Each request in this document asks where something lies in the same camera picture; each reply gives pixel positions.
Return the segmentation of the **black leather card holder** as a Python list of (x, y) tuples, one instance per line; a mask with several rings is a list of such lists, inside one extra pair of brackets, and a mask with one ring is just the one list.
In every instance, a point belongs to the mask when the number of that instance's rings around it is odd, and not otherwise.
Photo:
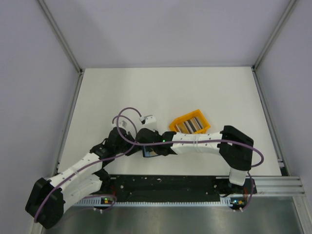
[(144, 158), (152, 158), (159, 156), (151, 147), (149, 146), (142, 146), (142, 156)]

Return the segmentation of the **white silver credit card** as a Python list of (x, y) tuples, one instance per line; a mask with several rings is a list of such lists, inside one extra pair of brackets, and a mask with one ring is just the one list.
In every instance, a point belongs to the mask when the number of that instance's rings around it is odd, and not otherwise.
[(156, 154), (155, 152), (147, 152), (147, 151), (145, 151), (143, 156), (144, 157), (155, 157), (155, 156), (158, 156), (158, 154)]

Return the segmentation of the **yellow plastic bin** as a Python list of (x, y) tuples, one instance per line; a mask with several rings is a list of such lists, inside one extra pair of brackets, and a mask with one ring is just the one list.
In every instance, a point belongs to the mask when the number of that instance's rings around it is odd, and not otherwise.
[(207, 119), (199, 109), (176, 118), (169, 125), (171, 131), (183, 134), (204, 134), (210, 127)]

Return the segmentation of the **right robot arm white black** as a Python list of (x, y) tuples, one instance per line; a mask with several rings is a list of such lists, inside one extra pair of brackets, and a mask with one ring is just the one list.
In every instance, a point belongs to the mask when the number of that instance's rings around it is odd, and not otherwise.
[(136, 142), (146, 144), (162, 156), (186, 153), (206, 153), (221, 156), (230, 167), (228, 188), (239, 193), (245, 188), (245, 178), (251, 169), (254, 140), (231, 125), (213, 134), (164, 132), (147, 128), (139, 130)]

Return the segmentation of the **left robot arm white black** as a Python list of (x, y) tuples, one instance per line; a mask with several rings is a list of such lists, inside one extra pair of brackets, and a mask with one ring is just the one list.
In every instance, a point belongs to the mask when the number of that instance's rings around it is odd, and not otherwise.
[(131, 155), (139, 150), (135, 139), (125, 129), (114, 127), (109, 136), (77, 163), (65, 171), (38, 179), (30, 193), (25, 210), (44, 228), (54, 227), (64, 213), (89, 195), (114, 194), (105, 166), (118, 155)]

